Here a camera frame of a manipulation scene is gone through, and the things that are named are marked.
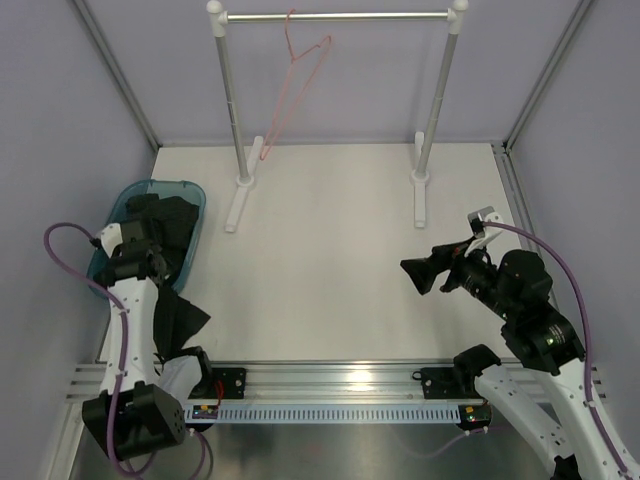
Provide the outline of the pink wire hanger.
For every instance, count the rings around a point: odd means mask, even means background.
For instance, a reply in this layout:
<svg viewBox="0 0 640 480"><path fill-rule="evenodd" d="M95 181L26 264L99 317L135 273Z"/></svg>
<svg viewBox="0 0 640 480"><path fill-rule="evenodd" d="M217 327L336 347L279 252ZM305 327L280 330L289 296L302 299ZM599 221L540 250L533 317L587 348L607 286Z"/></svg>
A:
<svg viewBox="0 0 640 480"><path fill-rule="evenodd" d="M264 136L264 142L259 152L261 161L268 158L286 130L333 46L332 36L325 35L308 48L297 51L291 34L291 23L295 13L294 8L290 9L284 21L289 66L271 117L270 128Z"/></svg>

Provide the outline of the black pinstriped shirt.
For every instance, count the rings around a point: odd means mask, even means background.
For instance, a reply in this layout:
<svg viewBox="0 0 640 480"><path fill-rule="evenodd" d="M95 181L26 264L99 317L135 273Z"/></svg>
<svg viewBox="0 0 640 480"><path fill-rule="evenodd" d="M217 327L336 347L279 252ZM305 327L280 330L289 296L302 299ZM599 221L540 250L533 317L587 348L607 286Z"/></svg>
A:
<svg viewBox="0 0 640 480"><path fill-rule="evenodd" d="M179 196L143 194L126 201L129 220L148 220L157 233L168 273L159 289L153 338L162 362L179 356L185 344L209 321L210 315L182 298L174 286L185 265L199 207Z"/></svg>

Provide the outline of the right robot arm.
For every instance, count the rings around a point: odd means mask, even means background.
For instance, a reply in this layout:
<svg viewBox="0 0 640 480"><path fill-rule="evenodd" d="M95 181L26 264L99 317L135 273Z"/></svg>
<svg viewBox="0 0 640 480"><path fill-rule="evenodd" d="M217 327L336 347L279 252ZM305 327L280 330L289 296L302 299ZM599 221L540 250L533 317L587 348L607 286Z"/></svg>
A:
<svg viewBox="0 0 640 480"><path fill-rule="evenodd" d="M446 274L441 291L464 289L498 316L501 335L542 387L549 416L486 345L458 354L452 383L462 396L478 395L496 407L538 455L553 479L636 479L639 463L599 413L587 350L572 324L549 302L552 279L540 256L511 250L499 265L470 242L441 245L427 258L400 263L425 295Z"/></svg>

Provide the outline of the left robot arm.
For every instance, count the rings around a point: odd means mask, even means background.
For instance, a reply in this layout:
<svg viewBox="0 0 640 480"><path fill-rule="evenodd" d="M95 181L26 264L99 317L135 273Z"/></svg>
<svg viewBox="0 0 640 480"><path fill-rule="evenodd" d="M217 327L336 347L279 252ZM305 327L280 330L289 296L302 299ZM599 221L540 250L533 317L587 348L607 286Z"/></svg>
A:
<svg viewBox="0 0 640 480"><path fill-rule="evenodd" d="M108 260L94 281L110 303L111 339L99 395L83 403L82 418L122 467L184 441L187 400L215 384L207 354L186 344L210 316L169 285L158 221L112 223L99 244Z"/></svg>

